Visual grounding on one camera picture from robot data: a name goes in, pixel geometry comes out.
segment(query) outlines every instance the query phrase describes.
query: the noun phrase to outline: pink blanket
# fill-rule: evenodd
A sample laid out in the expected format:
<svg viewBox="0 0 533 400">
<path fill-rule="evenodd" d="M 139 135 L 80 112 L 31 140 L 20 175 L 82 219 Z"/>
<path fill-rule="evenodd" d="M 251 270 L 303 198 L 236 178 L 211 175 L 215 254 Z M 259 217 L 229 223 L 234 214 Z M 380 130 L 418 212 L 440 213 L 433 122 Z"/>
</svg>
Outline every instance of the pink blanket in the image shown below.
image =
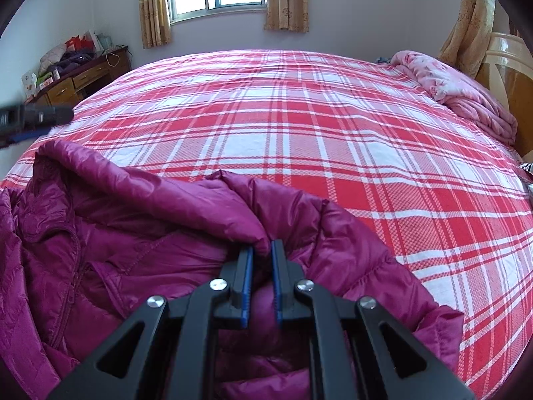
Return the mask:
<svg viewBox="0 0 533 400">
<path fill-rule="evenodd" d="M 495 139 L 514 144 L 518 127 L 515 117 L 476 81 L 414 51 L 396 53 L 391 64 L 417 81 L 436 102 L 471 120 Z"/>
</svg>

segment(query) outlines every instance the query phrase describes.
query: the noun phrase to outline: bed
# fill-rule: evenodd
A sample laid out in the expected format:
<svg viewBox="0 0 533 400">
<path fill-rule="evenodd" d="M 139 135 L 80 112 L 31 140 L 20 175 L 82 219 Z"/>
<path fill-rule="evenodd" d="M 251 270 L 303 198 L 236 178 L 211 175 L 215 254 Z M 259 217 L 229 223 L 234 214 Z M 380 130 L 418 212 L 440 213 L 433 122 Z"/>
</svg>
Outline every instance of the bed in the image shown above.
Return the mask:
<svg viewBox="0 0 533 400">
<path fill-rule="evenodd" d="M 532 335 L 533 215 L 518 154 L 390 65 L 293 51 L 171 58 L 119 78 L 41 137 L 195 181 L 218 169 L 329 198 L 439 304 L 465 313 L 458 375 L 488 398 Z"/>
</svg>

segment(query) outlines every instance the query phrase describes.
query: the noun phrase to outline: pile of clothes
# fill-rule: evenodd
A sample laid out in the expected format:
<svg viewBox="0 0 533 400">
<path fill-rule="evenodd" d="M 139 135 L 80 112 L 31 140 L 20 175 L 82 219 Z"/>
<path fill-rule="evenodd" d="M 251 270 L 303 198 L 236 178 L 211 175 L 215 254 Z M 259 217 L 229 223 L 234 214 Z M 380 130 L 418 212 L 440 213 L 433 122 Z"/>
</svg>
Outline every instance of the pile of clothes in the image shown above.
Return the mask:
<svg viewBox="0 0 533 400">
<path fill-rule="evenodd" d="M 94 51 L 89 48 L 83 48 L 79 51 L 67 51 L 63 54 L 61 60 L 50 65 L 46 72 L 54 72 L 57 69 L 59 76 L 63 77 L 81 65 L 89 63 L 95 55 Z"/>
</svg>

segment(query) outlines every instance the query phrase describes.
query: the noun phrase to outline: red bag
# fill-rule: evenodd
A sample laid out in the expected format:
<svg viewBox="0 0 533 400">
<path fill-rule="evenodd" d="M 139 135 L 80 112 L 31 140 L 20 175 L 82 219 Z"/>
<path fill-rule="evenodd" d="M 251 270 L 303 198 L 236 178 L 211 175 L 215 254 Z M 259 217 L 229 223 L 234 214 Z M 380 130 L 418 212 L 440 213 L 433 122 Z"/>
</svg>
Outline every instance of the red bag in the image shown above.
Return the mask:
<svg viewBox="0 0 533 400">
<path fill-rule="evenodd" d="M 65 42 L 65 45 L 67 45 L 67 51 L 79 51 L 82 49 L 82 41 L 79 36 L 70 38 Z"/>
<path fill-rule="evenodd" d="M 85 39 L 82 39 L 82 40 L 80 41 L 80 47 L 81 47 L 81 49 L 82 49 L 82 48 L 88 48 L 88 49 L 94 51 L 94 43 L 93 43 L 92 40 L 85 40 Z"/>
</svg>

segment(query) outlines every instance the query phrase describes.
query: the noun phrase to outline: jacket zipper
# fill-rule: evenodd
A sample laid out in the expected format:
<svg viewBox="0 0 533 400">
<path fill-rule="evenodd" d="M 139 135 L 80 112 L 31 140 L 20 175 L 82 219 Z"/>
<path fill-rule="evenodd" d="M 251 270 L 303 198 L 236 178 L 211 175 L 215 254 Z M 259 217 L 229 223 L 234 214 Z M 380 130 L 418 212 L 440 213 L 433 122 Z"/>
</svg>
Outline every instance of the jacket zipper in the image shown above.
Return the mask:
<svg viewBox="0 0 533 400">
<path fill-rule="evenodd" d="M 74 304 L 74 297 L 76 295 L 79 283 L 81 282 L 83 272 L 85 271 L 85 267 L 82 268 L 83 260 L 81 255 L 81 245 L 79 243 L 79 239 L 76 235 L 76 232 L 71 227 L 65 227 L 63 228 L 63 231 L 68 231 L 70 233 L 70 236 L 74 241 L 74 245 L 76 246 L 76 269 L 74 270 L 74 275 L 68 287 L 67 298 L 63 301 L 63 305 L 61 307 L 59 327 L 55 331 L 55 335 L 53 336 L 52 342 L 50 344 L 50 346 L 54 349 L 57 349 L 59 347 L 59 343 L 61 342 L 61 338 L 63 337 L 63 331 L 67 327 L 68 317 L 70 316 L 70 311 Z"/>
</svg>

